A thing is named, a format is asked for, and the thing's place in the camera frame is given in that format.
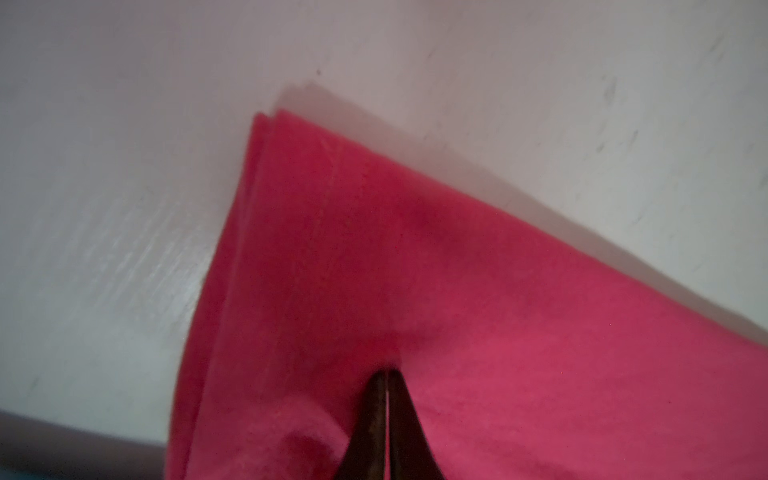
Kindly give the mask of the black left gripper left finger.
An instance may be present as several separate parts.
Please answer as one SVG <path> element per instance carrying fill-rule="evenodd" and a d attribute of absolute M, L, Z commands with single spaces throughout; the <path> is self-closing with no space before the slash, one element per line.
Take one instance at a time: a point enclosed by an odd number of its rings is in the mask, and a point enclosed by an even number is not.
<path fill-rule="evenodd" d="M 382 480 L 386 469 L 387 376 L 374 373 L 358 404 L 358 416 L 335 480 Z"/>

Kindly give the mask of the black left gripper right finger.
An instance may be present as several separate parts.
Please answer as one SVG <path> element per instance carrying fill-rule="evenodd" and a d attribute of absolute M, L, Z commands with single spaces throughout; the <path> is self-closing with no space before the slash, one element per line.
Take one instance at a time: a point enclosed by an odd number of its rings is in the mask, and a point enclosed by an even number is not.
<path fill-rule="evenodd" d="M 393 480 L 444 480 L 429 447 L 403 374 L 388 373 L 389 459 Z"/>

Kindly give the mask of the magenta t shirt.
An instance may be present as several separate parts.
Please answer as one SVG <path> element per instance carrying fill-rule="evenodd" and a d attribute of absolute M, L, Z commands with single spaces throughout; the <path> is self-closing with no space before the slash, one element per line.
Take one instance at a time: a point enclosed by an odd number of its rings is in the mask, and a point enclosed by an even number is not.
<path fill-rule="evenodd" d="M 390 366 L 450 479 L 767 475 L 764 346 L 300 117 L 258 115 L 166 477 L 328 479 Z"/>

